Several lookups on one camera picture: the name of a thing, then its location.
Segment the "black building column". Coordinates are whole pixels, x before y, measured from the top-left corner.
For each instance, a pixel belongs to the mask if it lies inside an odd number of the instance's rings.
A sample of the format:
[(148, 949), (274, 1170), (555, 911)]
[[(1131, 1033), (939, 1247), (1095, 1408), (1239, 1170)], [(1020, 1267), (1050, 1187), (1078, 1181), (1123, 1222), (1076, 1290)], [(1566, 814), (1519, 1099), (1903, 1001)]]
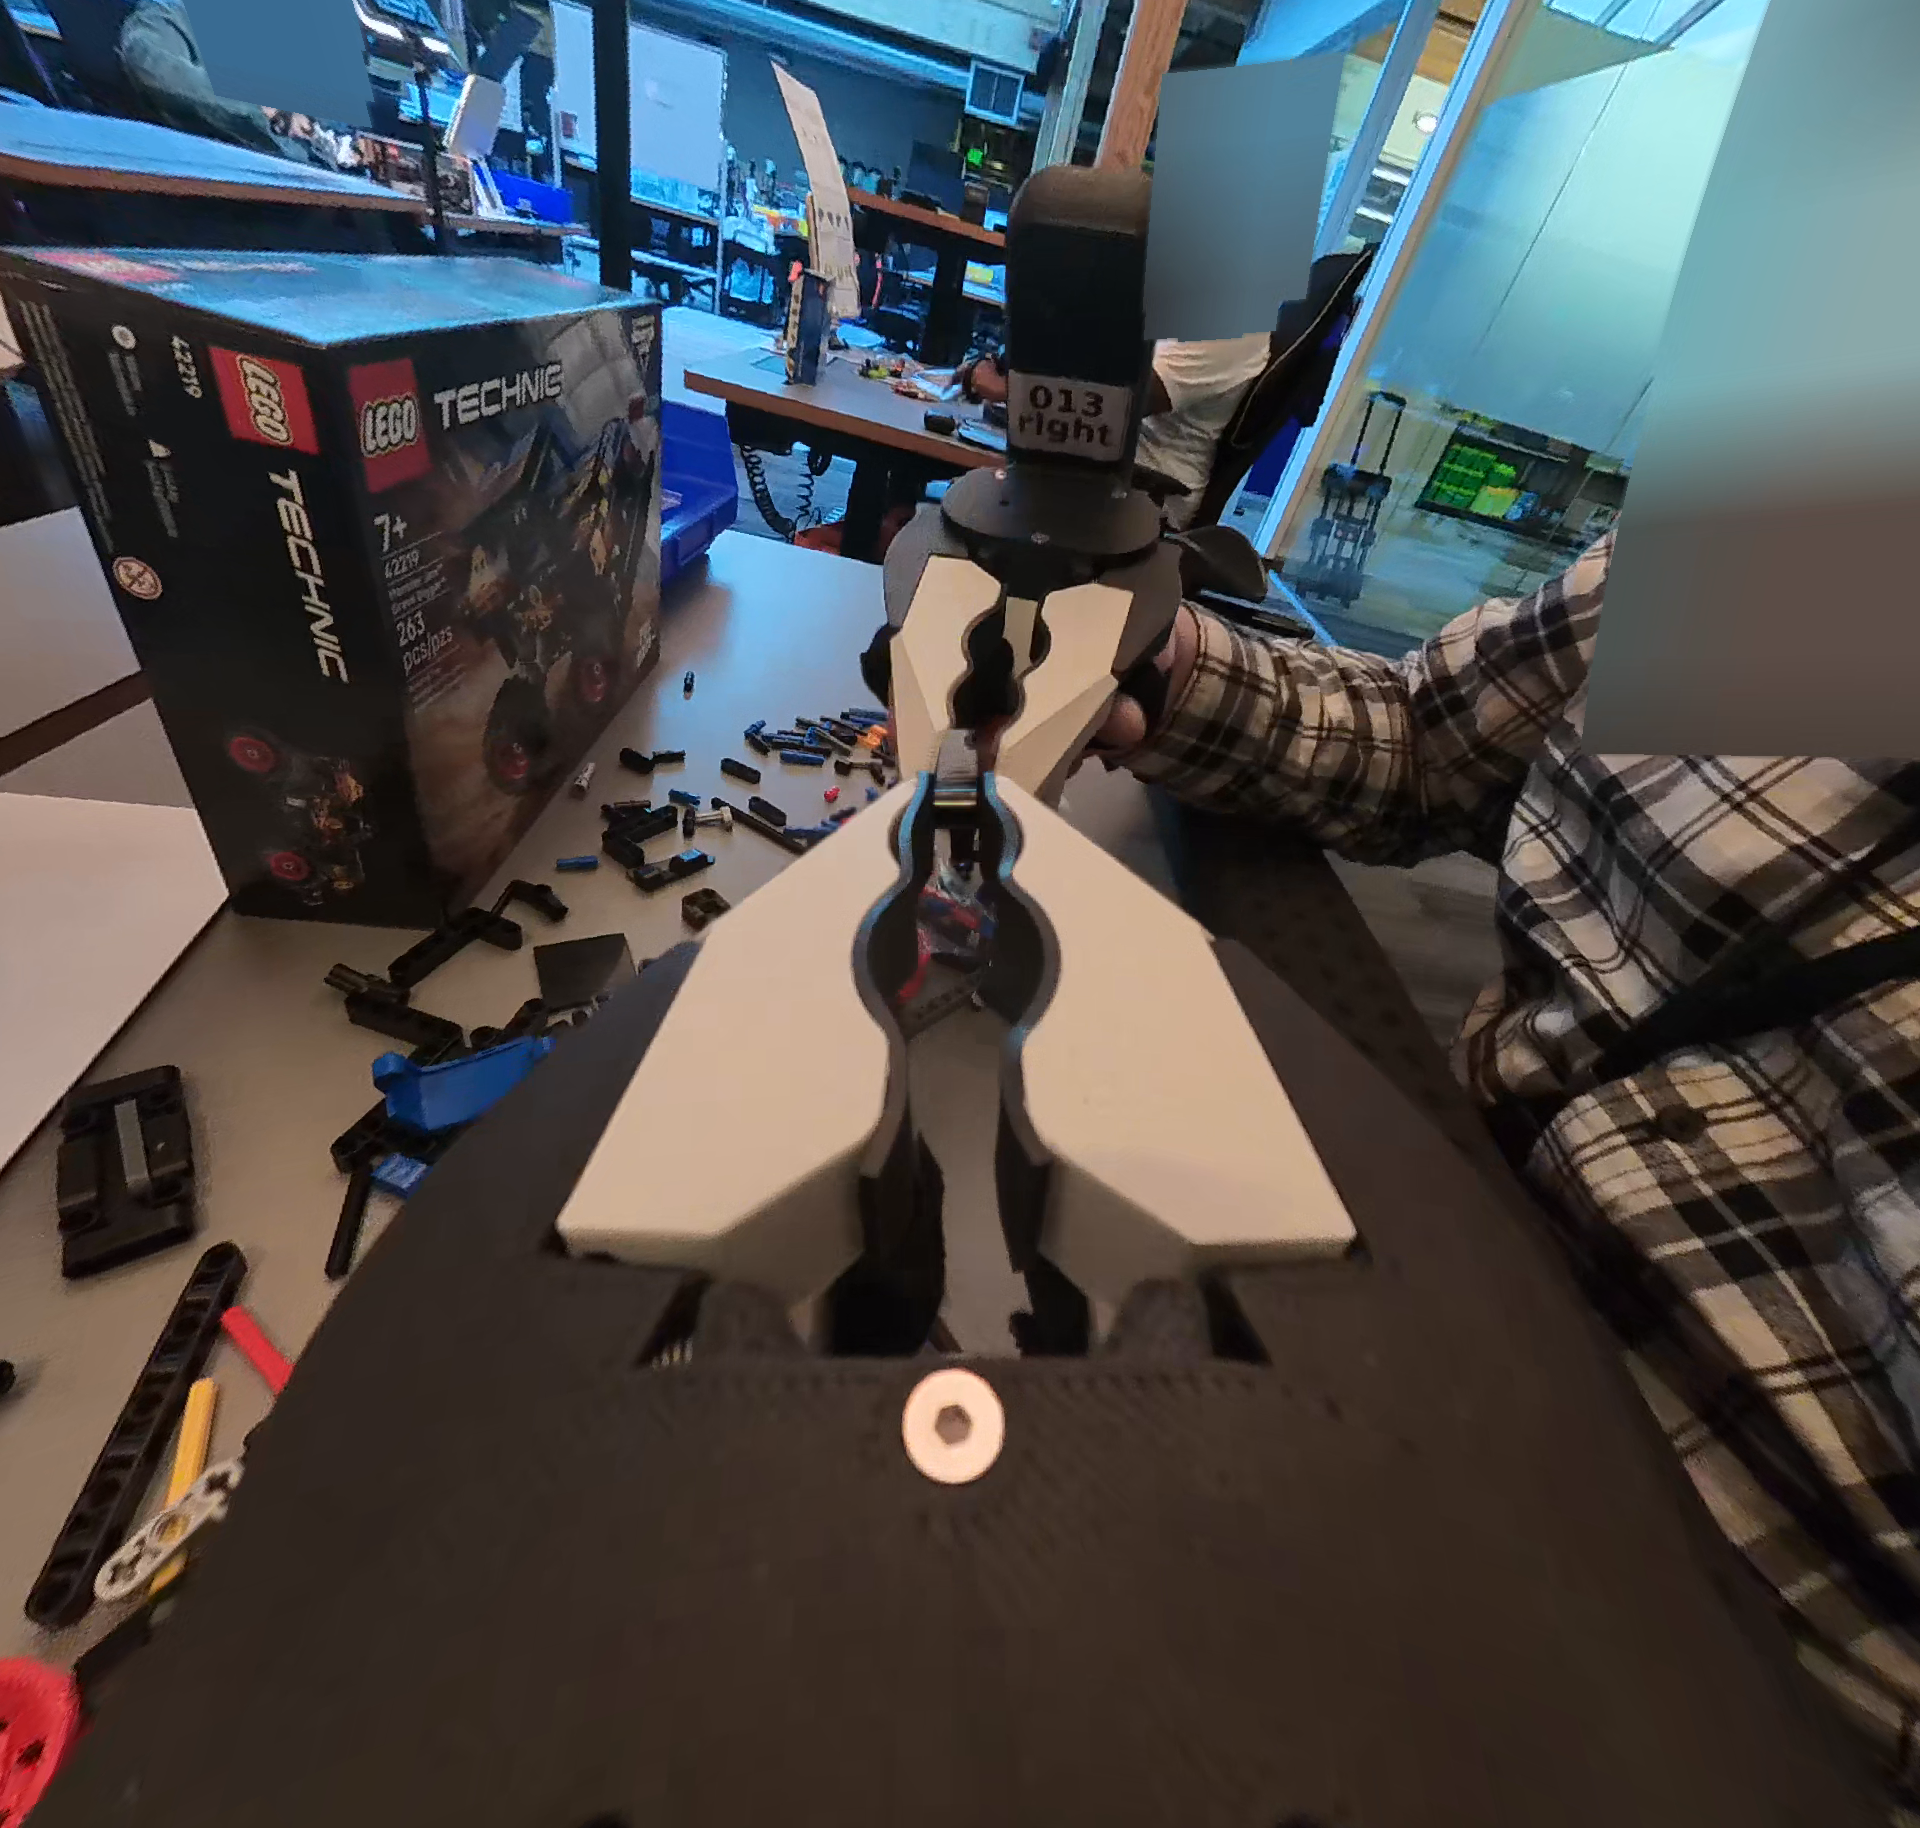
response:
[(621, 294), (634, 281), (630, 13), (630, 0), (591, 0), (600, 285)]

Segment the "person in plaid shirt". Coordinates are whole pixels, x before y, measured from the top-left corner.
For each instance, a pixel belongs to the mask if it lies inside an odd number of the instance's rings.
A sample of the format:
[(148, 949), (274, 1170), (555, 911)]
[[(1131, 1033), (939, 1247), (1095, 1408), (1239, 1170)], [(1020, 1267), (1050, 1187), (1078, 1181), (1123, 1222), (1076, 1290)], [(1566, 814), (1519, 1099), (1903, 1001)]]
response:
[(1815, 1678), (1916, 1783), (1916, 765), (1603, 756), (1500, 864), (1496, 1134)]

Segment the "stack of green crates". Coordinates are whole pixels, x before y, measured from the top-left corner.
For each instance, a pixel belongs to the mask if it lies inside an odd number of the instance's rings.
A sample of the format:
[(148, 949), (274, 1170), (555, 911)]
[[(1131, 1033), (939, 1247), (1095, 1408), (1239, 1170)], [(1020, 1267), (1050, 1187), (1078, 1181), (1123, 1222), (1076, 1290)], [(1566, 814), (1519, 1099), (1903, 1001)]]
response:
[(1534, 506), (1526, 476), (1530, 454), (1476, 435), (1453, 435), (1431, 465), (1416, 506), (1427, 512), (1519, 523)]

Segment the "black square toy tile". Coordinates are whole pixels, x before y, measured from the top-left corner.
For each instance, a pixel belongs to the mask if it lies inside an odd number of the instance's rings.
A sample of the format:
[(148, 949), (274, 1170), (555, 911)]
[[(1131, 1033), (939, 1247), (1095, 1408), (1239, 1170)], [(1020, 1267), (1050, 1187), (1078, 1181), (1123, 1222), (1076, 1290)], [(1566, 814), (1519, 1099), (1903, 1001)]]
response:
[(624, 932), (540, 943), (534, 949), (540, 1005), (551, 1020), (598, 1009), (632, 982), (636, 960)]

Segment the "blue toy fender panel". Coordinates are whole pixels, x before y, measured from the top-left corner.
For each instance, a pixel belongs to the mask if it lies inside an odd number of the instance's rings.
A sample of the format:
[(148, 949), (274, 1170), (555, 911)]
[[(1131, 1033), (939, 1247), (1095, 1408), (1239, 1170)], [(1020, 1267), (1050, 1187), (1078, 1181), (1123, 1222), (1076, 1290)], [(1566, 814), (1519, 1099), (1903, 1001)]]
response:
[(553, 1035), (521, 1035), (439, 1063), (388, 1052), (373, 1061), (371, 1078), (392, 1125), (441, 1136), (486, 1117), (555, 1046)]

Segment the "grey cross toy connector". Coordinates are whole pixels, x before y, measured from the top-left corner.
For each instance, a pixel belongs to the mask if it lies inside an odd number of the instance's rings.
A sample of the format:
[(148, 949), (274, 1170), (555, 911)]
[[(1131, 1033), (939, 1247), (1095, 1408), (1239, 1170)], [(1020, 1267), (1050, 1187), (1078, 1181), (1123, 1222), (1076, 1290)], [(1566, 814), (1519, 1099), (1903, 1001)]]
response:
[(180, 1571), (195, 1543), (227, 1519), (244, 1474), (242, 1455), (206, 1468), (178, 1502), (161, 1507), (107, 1556), (92, 1582), (94, 1601), (114, 1605), (152, 1597), (161, 1577)]

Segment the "short yellow toy axle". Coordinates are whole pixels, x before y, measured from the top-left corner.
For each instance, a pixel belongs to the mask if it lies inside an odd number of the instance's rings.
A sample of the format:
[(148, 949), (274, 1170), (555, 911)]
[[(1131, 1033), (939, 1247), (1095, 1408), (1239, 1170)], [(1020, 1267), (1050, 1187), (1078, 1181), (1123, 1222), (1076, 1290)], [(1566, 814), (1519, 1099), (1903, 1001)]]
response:
[(163, 1496), (167, 1528), (171, 1530), (167, 1539), (174, 1543), (174, 1549), (148, 1584), (148, 1601), (159, 1601), (161, 1592), (180, 1577), (186, 1564), (189, 1541), (201, 1532), (210, 1513), (225, 1504), (221, 1489), (206, 1483), (219, 1397), (221, 1384), (214, 1378), (195, 1380), (186, 1395), (174, 1464)]

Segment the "person's right hand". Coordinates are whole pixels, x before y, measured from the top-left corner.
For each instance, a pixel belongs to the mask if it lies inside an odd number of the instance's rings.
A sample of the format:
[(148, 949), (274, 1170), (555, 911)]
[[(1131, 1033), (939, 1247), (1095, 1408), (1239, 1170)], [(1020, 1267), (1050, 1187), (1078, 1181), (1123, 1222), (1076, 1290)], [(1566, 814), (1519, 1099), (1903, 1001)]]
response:
[(1091, 759), (1106, 769), (1134, 765), (1164, 733), (1170, 711), (1183, 699), (1198, 662), (1198, 647), (1198, 615), (1183, 600), (1155, 651), (1116, 679), (1112, 703), (1089, 746)]

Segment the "white book stand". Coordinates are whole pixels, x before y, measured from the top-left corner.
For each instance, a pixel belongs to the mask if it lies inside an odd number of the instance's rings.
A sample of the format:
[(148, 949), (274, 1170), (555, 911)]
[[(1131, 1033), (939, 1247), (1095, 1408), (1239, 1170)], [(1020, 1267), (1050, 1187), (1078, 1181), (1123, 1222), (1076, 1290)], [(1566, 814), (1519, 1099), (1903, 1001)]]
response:
[(75, 508), (2, 529), (2, 1159), (225, 885)]

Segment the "pile of black toy beams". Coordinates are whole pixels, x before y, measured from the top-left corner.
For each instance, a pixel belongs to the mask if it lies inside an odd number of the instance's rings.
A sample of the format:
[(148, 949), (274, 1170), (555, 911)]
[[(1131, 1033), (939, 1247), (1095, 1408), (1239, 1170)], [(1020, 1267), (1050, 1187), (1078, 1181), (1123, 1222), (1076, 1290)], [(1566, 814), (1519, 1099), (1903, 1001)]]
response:
[[(566, 797), (566, 780), (576, 771), (576, 767), (579, 767), (579, 763), (561, 765), (561, 789), (559, 789), (557, 797), (551, 804), (546, 804), (544, 808), (553, 806), (555, 801), (561, 801), (561, 797), (566, 801), (570, 801)], [(630, 769), (624, 769), (624, 771), (619, 769), (617, 776), (626, 784), (630, 784), (628, 778), (632, 778), (632, 784), (643, 784), (647, 789), (647, 784), (643, 780), (639, 780), (636, 774), (632, 774)], [(493, 911), (493, 902), (497, 896), (493, 896), (491, 904), (482, 904), (484, 885), (491, 883), (495, 876), (499, 876), (501, 870), (512, 861), (512, 855), (514, 855), (516, 846), (521, 844), (521, 840), (512, 846), (504, 866), (493, 870), (491, 876), (486, 881), (482, 881), (482, 894), (478, 898), (456, 898), (454, 900), (456, 909), (476, 900), (482, 917), (486, 917)], [(626, 872), (617, 870), (617, 868), (613, 868), (613, 870), (615, 870), (617, 879), (626, 881), (628, 887), (632, 889)], [(549, 881), (525, 881), (525, 883), (551, 885)], [(568, 909), (568, 902), (561, 898), (557, 887), (551, 885), (551, 889), (553, 889), (555, 898), (559, 902), (564, 902)], [(666, 891), (666, 894), (658, 894), (651, 898), (679, 898), (677, 904), (681, 904), (681, 891)], [(227, 889), (225, 889), (225, 900), (221, 902), (221, 906), (212, 919), (219, 919), (223, 913), (249, 917), (249, 915), (236, 913), (229, 906)], [(523, 937), (521, 947), (501, 949), (501, 947), (493, 947), (493, 945), (467, 945), (467, 947), (461, 947), (459, 952), (454, 952), (452, 958), (448, 960), (448, 964), (459, 954), (469, 952), (469, 949), (480, 949), (480, 947), (486, 947), (493, 952), (521, 952), (527, 945), (525, 924), (529, 917), (536, 917), (546, 926), (559, 926), (559, 924), (568, 922), (568, 915), (561, 917), (561, 922), (553, 922), (549, 915), (538, 913), (525, 904), (510, 904), (504, 919), (512, 922), (521, 930), (521, 937)], [(319, 924), (319, 926), (343, 926), (343, 928), (377, 928), (377, 926), (343, 924), (339, 919), (336, 922), (313, 919), (313, 915), (309, 915), (306, 919), (294, 917), (294, 919), (264, 919), (264, 922)], [(424, 939), (424, 934), (433, 926), (435, 924), (429, 919), (429, 922), (403, 924), (399, 928), (381, 928), (381, 930), (409, 930), (409, 928), (418, 930), (418, 937), (405, 941), (401, 945), (401, 949), (396, 952), (396, 956), (390, 960), (390, 964), (403, 952), (409, 952), (411, 947), (416, 947), (420, 943), (420, 939)], [(369, 975), (386, 977), (390, 973), (390, 964), (384, 971), (375, 971)], [(364, 971), (358, 971), (347, 964), (334, 964), (332, 969), (328, 969), (328, 973), (334, 971), (336, 967), (351, 969), (354, 973), (364, 973)], [(439, 973), (431, 973), (424, 979), (424, 984), (420, 986), (420, 1001), (416, 1001), (416, 1005), (424, 1007), (422, 988)], [(347, 1003), (347, 997), (341, 990), (336, 990), (336, 988), (330, 988), (330, 990), (336, 992)], [(426, 1007), (424, 1007), (424, 1012), (431, 1014), (437, 1022), (439, 1020), (450, 1022), (452, 1027), (456, 1027), (461, 1031), (463, 1037), (471, 1029), (471, 1027), (459, 1024), (450, 1018), (435, 1016)], [(354, 1024), (354, 1027), (375, 1035), (384, 1044), (384, 1048), (375, 1050), (375, 1057), (381, 1057), (390, 1050), (401, 1048), (401, 1044), (394, 1042), (390, 1035), (377, 1035), (371, 1029), (362, 1029), (358, 1024)], [(41, 1127), (51, 1125), (58, 1132), (58, 1147), (60, 1147), (60, 1125), (58, 1125), (60, 1104), (66, 1099), (66, 1095), (75, 1087), (79, 1087), (84, 1082), (88, 1084), (94, 1080), (103, 1080), (103, 1076), (99, 1076), (99, 1074), (92, 1078), (86, 1076), (86, 1072), (92, 1067), (92, 1063), (84, 1069), (81, 1078), (64, 1091), (58, 1106), (41, 1123)], [(371, 1082), (371, 1087), (375, 1093), (373, 1104), (347, 1127), (360, 1123), (364, 1119), (364, 1114), (377, 1106), (379, 1095), (377, 1095), (373, 1082)], [(191, 1114), (193, 1142), (195, 1142), (195, 1117), (191, 1110), (191, 1102), (189, 1102), (189, 1114)], [(197, 1179), (197, 1198), (195, 1198), (197, 1215), (199, 1215), (197, 1232), (201, 1230), (199, 1194), (201, 1194), (201, 1187), (199, 1187), (199, 1179)], [(58, 1237), (58, 1245), (60, 1245), (58, 1215), (56, 1215), (56, 1237)], [(122, 1406), (118, 1410), (118, 1417), (114, 1419), (114, 1425), (105, 1432), (105, 1440), (101, 1442), (90, 1468), (86, 1470), (79, 1492), (77, 1492), (73, 1504), (69, 1507), (69, 1511), (64, 1513), (60, 1528), (54, 1534), (51, 1545), (45, 1554), (45, 1560), (28, 1590), (28, 1597), (24, 1601), (24, 1616), (36, 1629), (66, 1631), (66, 1629), (84, 1624), (88, 1618), (92, 1618), (92, 1614), (90, 1614), (92, 1582), (105, 1560), (105, 1554), (109, 1554), (114, 1547), (118, 1547), (126, 1539), (129, 1530), (139, 1526), (144, 1519), (148, 1519), (150, 1511), (159, 1504), (159, 1492), (163, 1492), (163, 1483), (169, 1472), (169, 1464), (174, 1462), (174, 1444), (178, 1440), (178, 1419), (180, 1419), (180, 1408), (184, 1406), (182, 1397), (186, 1395), (186, 1391), (191, 1389), (191, 1384), (197, 1378), (210, 1376), (210, 1378), (219, 1380), (219, 1384), (221, 1384), (221, 1399), (219, 1399), (219, 1410), (216, 1410), (216, 1419), (214, 1419), (214, 1429), (225, 1432), (227, 1442), (225, 1444), (214, 1442), (214, 1444), (225, 1447), (229, 1453), (238, 1449), (236, 1436), (244, 1436), (253, 1427), (253, 1423), (259, 1421), (266, 1414), (266, 1410), (272, 1408), (272, 1395), (259, 1382), (259, 1378), (253, 1374), (253, 1369), (246, 1365), (246, 1361), (242, 1361), (234, 1352), (234, 1348), (227, 1344), (227, 1337), (221, 1333), (221, 1324), (219, 1324), (221, 1307), (231, 1305), (231, 1303), (242, 1303), (244, 1307), (249, 1307), (242, 1301), (242, 1292), (244, 1292), (244, 1284), (249, 1282), (249, 1273), (251, 1273), (249, 1258), (238, 1243), (231, 1243), (231, 1241), (212, 1243), (197, 1256), (195, 1267), (189, 1271), (186, 1282), (182, 1284), (174, 1307), (169, 1309), (167, 1318), (161, 1322), (156, 1339), (133, 1378), (133, 1382), (126, 1391), (126, 1397), (122, 1399)]]

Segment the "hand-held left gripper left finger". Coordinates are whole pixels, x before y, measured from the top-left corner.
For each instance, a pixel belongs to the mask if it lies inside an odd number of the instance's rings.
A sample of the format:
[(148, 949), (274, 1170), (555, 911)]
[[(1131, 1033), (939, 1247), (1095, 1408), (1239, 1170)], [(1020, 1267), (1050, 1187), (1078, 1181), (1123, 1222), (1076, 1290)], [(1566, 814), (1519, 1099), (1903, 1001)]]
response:
[(919, 1344), (919, 1168), (894, 999), (915, 967), (904, 782), (707, 928), (557, 1215), (572, 1258), (825, 1305)]

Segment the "red toy wheel rim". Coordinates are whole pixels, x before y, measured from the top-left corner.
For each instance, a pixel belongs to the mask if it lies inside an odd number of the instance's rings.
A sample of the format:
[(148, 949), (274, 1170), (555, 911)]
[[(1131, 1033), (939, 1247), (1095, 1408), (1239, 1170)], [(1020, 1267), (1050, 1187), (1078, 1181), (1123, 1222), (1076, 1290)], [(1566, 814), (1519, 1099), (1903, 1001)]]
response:
[(21, 1826), (81, 1729), (75, 1678), (26, 1657), (2, 1659), (2, 1826)]

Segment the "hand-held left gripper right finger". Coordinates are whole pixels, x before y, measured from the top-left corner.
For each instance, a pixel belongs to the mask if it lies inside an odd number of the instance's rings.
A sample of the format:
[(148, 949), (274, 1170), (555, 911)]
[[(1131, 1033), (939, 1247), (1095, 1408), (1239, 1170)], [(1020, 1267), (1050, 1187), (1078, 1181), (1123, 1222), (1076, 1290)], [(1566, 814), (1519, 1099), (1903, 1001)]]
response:
[(1146, 1284), (1344, 1258), (1356, 1219), (1245, 1001), (1264, 969), (996, 776), (981, 879), (1016, 1342), (1086, 1346)]

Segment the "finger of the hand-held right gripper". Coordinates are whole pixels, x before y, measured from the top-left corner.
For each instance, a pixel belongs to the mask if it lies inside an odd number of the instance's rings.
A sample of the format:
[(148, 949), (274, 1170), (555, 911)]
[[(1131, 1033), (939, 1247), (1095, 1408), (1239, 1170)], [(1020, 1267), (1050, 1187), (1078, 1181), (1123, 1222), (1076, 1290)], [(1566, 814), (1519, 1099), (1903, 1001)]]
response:
[(960, 729), (954, 699), (966, 681), (971, 636), (999, 609), (999, 581), (966, 557), (934, 555), (915, 579), (887, 645), (900, 776), (934, 771)]
[(1037, 604), (1031, 626), (1046, 647), (1016, 677), (1016, 711), (994, 739), (1001, 789), (1061, 797), (1112, 707), (1131, 611), (1131, 594), (1110, 585), (1056, 589)]

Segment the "black office chair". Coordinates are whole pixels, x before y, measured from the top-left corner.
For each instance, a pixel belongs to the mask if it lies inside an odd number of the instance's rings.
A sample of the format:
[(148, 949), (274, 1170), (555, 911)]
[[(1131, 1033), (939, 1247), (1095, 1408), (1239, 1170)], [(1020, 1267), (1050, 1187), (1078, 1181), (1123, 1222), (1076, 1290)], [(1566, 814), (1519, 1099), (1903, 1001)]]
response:
[(1191, 514), (1196, 525), (1221, 519), (1234, 491), (1288, 422), (1299, 433), (1318, 422), (1339, 345), (1354, 321), (1378, 253), (1378, 244), (1371, 244), (1352, 255), (1318, 257), (1307, 294), (1281, 306), (1266, 360), (1217, 437), (1213, 471)]

